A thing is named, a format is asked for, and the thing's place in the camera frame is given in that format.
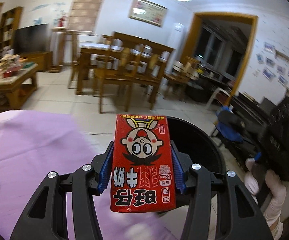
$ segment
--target black tv screen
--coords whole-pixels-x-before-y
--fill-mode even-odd
[[[15,31],[14,54],[47,51],[48,24],[34,25]]]

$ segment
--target red milk carton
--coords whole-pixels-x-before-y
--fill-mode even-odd
[[[111,211],[175,208],[175,185],[165,116],[117,115]]]

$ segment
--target cartoon boy face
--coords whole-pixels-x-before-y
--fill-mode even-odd
[[[151,162],[157,160],[160,155],[156,155],[159,146],[163,145],[163,141],[158,140],[156,135],[150,130],[153,129],[158,121],[150,120],[146,124],[149,129],[141,125],[143,123],[127,119],[127,122],[134,129],[129,132],[121,143],[126,146],[129,153],[123,154],[128,160],[133,161],[134,165],[151,165]]]

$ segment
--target metal bolt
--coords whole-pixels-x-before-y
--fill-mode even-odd
[[[52,179],[56,176],[56,173],[54,171],[51,171],[48,173],[48,178]]]
[[[234,171],[227,171],[227,175],[233,178],[236,176],[236,173]]]
[[[201,165],[198,164],[198,163],[192,164],[191,167],[192,167],[194,170],[196,170],[196,171],[201,169]]]
[[[91,170],[91,165],[90,165],[90,164],[84,165],[84,166],[83,166],[83,170],[84,170],[84,171],[89,171],[89,170]]]

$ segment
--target purple tablecloth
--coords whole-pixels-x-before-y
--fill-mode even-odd
[[[74,172],[99,154],[65,114],[8,111],[0,114],[0,234],[9,239],[28,200],[50,171]],[[104,239],[175,239],[153,213],[110,211],[110,189],[94,197]],[[67,195],[69,239],[74,239]]]

